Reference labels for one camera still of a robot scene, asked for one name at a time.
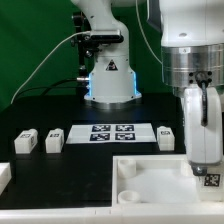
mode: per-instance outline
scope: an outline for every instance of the cable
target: cable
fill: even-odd
[[[52,86],[52,87],[45,87],[45,86],[40,86],[40,87],[33,87],[33,88],[29,88],[29,89],[26,89],[26,90],[24,90],[24,91],[21,91],[21,92],[19,92],[17,95],[16,95],[16,97],[15,97],[15,99],[14,99],[14,102],[17,100],[17,98],[20,96],[20,95],[22,95],[22,94],[24,94],[24,93],[26,93],[26,92],[29,92],[29,91],[33,91],[33,90],[38,90],[38,89],[49,89],[50,88],[50,90],[52,90],[52,89],[76,89],[76,88],[83,88],[83,87],[79,87],[79,86],[61,86],[61,87],[56,87],[56,86]]]
[[[201,125],[207,126],[208,124],[208,96],[207,96],[207,89],[206,84],[202,83],[202,120]]]
[[[52,87],[64,84],[66,82],[77,82],[77,80],[76,79],[63,79],[61,81],[58,81],[58,82],[52,84],[51,86],[49,86],[46,90],[44,90],[44,92],[41,94],[41,96],[46,95],[52,89]]]
[[[37,66],[37,68],[34,70],[34,72],[30,75],[30,77],[18,88],[18,90],[15,92],[15,94],[12,97],[11,104],[13,104],[14,99],[16,98],[17,94],[19,91],[34,77],[34,75],[37,73],[37,71],[41,68],[41,66],[47,61],[47,59],[66,41],[70,40],[72,37],[75,37],[80,34],[89,34],[89,31],[86,32],[80,32],[80,33],[75,33],[72,34],[71,36],[67,37],[63,41],[61,41],[48,55],[45,57],[45,59]]]
[[[142,28],[142,24],[141,24],[141,20],[140,20],[140,16],[139,16],[139,11],[138,11],[138,0],[136,0],[136,15],[137,15],[137,19],[138,19],[138,25],[139,25],[139,28],[140,28],[140,30],[141,30],[142,36],[143,36],[143,38],[144,38],[144,40],[145,40],[145,43],[146,43],[146,45],[147,45],[149,51],[150,51],[151,54],[154,56],[154,58],[155,58],[160,64],[162,64],[162,61],[159,60],[159,58],[156,56],[156,54],[155,54],[154,51],[152,50],[150,44],[148,43],[147,38],[146,38],[146,36],[145,36],[145,32],[144,32],[144,30],[143,30],[143,28]]]

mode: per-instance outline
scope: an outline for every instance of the white box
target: white box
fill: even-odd
[[[64,131],[51,130],[45,140],[47,153],[60,153],[64,145]]]
[[[29,154],[38,142],[37,135],[35,129],[23,131],[14,141],[16,154]]]

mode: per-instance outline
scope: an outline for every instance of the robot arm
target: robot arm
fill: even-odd
[[[111,6],[131,6],[135,0],[71,1],[84,12],[90,23],[92,31],[87,38],[99,43],[95,67],[89,74],[86,103],[101,109],[120,109],[140,99],[136,74],[129,65],[128,29],[111,12]]]
[[[160,10],[163,81],[183,97],[187,157],[194,174],[205,175],[223,156],[215,86],[224,84],[224,1],[160,0]],[[201,82],[208,87],[202,89]]]

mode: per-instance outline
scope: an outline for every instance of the triangle sticker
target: triangle sticker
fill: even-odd
[[[114,63],[114,60],[111,60],[109,65],[107,66],[106,71],[118,71],[117,66]]]

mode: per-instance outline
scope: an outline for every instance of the green screen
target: green screen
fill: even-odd
[[[139,6],[148,41],[160,57],[161,34],[146,22],[146,3]],[[10,104],[18,87],[30,76],[47,54],[74,33],[71,20],[78,12],[69,0],[0,1],[0,111]],[[135,7],[114,8],[114,16],[130,32],[130,65],[137,73],[138,89],[144,93],[168,92],[162,83],[161,65],[153,58],[140,33]],[[91,71],[92,62],[86,65]],[[49,86],[59,80],[75,78],[78,72],[77,48],[68,41],[44,64],[24,89]],[[43,90],[28,92],[39,95]],[[71,94],[74,90],[53,90],[50,94]]]

